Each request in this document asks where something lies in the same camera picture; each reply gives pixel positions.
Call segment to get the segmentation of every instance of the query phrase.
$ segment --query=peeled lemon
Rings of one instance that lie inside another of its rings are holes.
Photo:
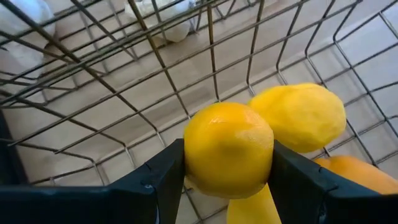
[[[296,152],[322,148],[346,127],[343,102],[312,83],[270,88],[255,96],[249,106],[269,123],[276,140]]]
[[[257,194],[229,201],[227,224],[280,224],[268,184]]]
[[[398,180],[352,156],[332,156],[314,162],[346,179],[380,194],[398,194]]]
[[[246,198],[267,182],[274,135],[250,107],[210,105],[192,118],[183,137],[187,178],[204,194]]]

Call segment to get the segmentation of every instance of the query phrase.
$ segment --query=wire basket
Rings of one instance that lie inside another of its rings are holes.
[[[342,136],[305,156],[351,154],[398,177],[397,1],[202,0],[162,18],[183,1],[153,1],[148,15],[128,1],[132,21],[122,1],[48,0],[56,13],[40,24],[1,1],[30,29],[0,30],[0,45],[44,54],[41,65],[0,70],[13,138],[1,140],[16,146],[31,184],[112,183],[182,137],[200,108],[300,82],[335,92],[348,118]],[[159,38],[186,21],[181,42]],[[53,23],[55,36],[45,30]],[[32,34],[48,46],[26,41]],[[224,222],[228,201],[182,192],[177,222]]]

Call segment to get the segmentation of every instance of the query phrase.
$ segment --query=black plastic part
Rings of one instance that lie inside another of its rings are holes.
[[[184,170],[178,139],[107,187],[0,187],[0,223],[175,223]]]
[[[268,184],[283,224],[398,223],[398,195],[380,195],[277,141]]]
[[[12,139],[6,119],[0,110],[0,138]],[[0,185],[26,184],[27,177],[15,146],[0,141]]]

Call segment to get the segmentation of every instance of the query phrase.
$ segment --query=white object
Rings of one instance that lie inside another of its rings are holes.
[[[53,12],[44,0],[11,0],[11,2],[17,6],[22,12],[28,15],[33,21],[40,24],[54,17]],[[0,29],[11,35],[16,35],[20,32],[30,29],[24,21],[20,20],[15,16],[10,10],[0,4]],[[55,24],[50,24],[44,27],[44,30],[50,35],[55,33]],[[22,40],[29,42],[37,47],[43,49],[48,41],[43,38],[37,32],[32,32],[21,38]],[[0,42],[6,40],[5,37],[0,36]],[[36,67],[43,63],[44,55],[42,52],[38,52],[34,49],[26,47],[17,42],[10,42],[3,45],[8,52],[2,52],[1,60],[5,60],[3,57],[13,56],[19,65],[22,65],[22,71],[28,70],[30,68]],[[5,71],[13,70],[16,65],[2,65],[2,69]],[[43,68],[38,69],[30,74],[26,75],[29,78],[37,78],[42,73]]]
[[[156,1],[157,8],[160,9],[161,7],[166,6],[166,5],[170,4],[171,2],[174,2],[175,0],[155,0],[155,1]],[[155,11],[151,0],[143,0],[141,2],[136,2],[136,5],[137,5],[137,8],[138,8],[139,12],[141,13],[142,17]],[[159,12],[160,18],[162,19],[162,21],[165,21],[167,19],[175,17],[176,15],[189,10],[193,6],[195,6],[195,0],[182,1],[168,9],[160,11]],[[131,17],[134,21],[137,20],[137,17],[133,13],[131,6],[128,2],[124,3],[124,12],[129,17]],[[155,26],[156,24],[159,23],[156,18],[156,15],[150,16],[149,18],[145,19],[144,22],[146,23],[146,26],[148,28]],[[192,27],[191,21],[184,21],[184,22],[180,23],[179,25],[176,25],[172,28],[165,30],[164,31],[165,37],[169,41],[180,42],[181,40],[186,38],[191,27]],[[157,37],[160,37],[162,39],[164,38],[164,36],[162,34],[157,35]]]

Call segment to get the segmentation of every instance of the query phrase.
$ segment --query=yellow lemon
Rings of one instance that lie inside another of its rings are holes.
[[[268,184],[257,194],[229,201],[227,224],[280,224]]]
[[[269,123],[276,140],[296,152],[326,146],[346,127],[343,102],[312,83],[270,88],[255,96],[249,106]]]
[[[216,103],[202,109],[185,128],[184,144],[186,175],[204,194],[246,198],[267,182],[274,135],[246,105]]]

